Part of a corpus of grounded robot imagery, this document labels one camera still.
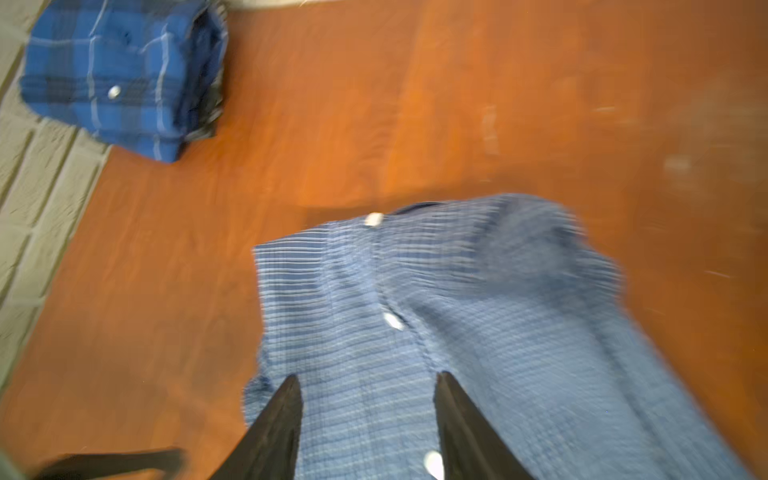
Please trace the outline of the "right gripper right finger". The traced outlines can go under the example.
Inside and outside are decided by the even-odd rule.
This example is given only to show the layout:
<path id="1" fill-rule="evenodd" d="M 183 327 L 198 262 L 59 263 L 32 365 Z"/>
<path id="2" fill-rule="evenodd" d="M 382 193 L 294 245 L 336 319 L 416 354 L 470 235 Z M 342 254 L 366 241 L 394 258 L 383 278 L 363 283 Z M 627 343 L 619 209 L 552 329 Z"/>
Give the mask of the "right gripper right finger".
<path id="1" fill-rule="evenodd" d="M 447 371 L 437 374 L 434 404 L 446 479 L 533 480 Z"/>

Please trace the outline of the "blue small-check shirt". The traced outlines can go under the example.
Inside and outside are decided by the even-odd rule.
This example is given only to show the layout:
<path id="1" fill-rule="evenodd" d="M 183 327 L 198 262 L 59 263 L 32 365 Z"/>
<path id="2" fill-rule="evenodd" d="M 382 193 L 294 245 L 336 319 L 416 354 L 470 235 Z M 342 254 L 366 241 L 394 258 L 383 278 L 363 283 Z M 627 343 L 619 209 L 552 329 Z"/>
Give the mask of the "blue small-check shirt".
<path id="1" fill-rule="evenodd" d="M 559 205 L 507 194 L 256 247 L 264 334 L 243 413 L 289 375 L 300 479 L 425 479 L 451 373 L 539 479 L 746 479 Z"/>

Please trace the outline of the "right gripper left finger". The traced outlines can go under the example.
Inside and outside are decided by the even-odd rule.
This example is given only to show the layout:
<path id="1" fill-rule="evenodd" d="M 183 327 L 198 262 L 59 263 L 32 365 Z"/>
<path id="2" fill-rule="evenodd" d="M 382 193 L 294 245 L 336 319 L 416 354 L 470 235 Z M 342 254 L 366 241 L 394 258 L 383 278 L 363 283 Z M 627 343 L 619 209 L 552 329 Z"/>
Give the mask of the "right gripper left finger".
<path id="1" fill-rule="evenodd" d="M 302 416 L 300 382 L 290 375 L 211 479 L 293 480 Z"/>

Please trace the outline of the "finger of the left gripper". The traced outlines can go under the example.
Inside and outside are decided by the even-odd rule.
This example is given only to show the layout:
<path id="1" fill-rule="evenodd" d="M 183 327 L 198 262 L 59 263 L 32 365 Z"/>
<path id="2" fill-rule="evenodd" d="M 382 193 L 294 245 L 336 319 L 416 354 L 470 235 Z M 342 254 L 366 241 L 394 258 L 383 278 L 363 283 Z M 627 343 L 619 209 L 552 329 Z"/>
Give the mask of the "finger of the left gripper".
<path id="1" fill-rule="evenodd" d="M 161 479 L 175 479 L 185 466 L 185 452 L 179 448 L 162 450 L 75 454 L 62 457 L 39 470 L 33 479 L 102 479 L 157 470 Z"/>

